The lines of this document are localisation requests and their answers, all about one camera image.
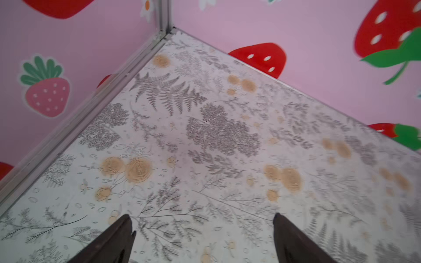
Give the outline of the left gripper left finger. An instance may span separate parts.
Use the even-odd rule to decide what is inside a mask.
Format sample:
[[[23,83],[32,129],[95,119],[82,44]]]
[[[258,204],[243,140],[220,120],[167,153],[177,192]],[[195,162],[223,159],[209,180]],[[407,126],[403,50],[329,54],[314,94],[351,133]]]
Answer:
[[[128,263],[135,238],[132,220],[125,214],[71,258],[69,263]]]

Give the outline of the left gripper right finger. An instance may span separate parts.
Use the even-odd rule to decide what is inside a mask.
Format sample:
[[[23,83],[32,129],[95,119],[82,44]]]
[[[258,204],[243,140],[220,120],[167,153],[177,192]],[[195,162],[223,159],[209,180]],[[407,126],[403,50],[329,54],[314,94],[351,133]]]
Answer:
[[[280,263],[335,263],[325,251],[280,213],[273,218],[274,244]]]

